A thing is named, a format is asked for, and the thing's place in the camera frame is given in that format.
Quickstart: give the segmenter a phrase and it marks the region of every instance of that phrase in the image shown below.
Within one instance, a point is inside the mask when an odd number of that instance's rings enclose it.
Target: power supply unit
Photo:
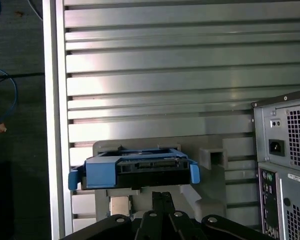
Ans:
[[[252,105],[258,162],[300,171],[300,91]]]

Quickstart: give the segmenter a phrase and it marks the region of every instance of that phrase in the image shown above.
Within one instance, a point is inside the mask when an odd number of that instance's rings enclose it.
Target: dark floor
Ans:
[[[41,0],[32,0],[42,12]],[[0,69],[8,74],[44,71],[43,26],[27,0],[2,0]],[[49,176],[45,79],[15,79],[18,106],[0,133],[0,162],[11,163],[16,240],[49,240]],[[14,99],[8,80],[0,84],[0,115]]]

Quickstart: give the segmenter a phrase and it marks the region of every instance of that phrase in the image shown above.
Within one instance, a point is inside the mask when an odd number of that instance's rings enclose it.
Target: black metal bracket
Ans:
[[[152,210],[141,220],[113,215],[74,232],[63,240],[273,240],[271,237],[218,215],[197,222],[175,209],[169,192],[152,192]]]

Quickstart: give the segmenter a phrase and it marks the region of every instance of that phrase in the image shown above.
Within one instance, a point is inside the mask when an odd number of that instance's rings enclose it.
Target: blue plastic tab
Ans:
[[[190,164],[190,173],[191,173],[191,182],[193,184],[200,183],[200,171],[199,171],[198,164],[196,163]]]
[[[116,163],[120,160],[117,156],[96,156],[86,160],[86,187],[113,188],[116,185]]]
[[[79,182],[80,182],[79,171],[76,169],[71,170],[68,174],[68,189],[70,191],[77,190]]]

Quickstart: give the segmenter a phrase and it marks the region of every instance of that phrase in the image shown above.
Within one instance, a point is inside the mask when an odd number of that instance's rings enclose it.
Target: ports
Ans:
[[[281,127],[281,121],[280,119],[272,119],[270,121],[271,128],[280,128]]]
[[[272,155],[285,156],[285,141],[269,139],[269,153]]]

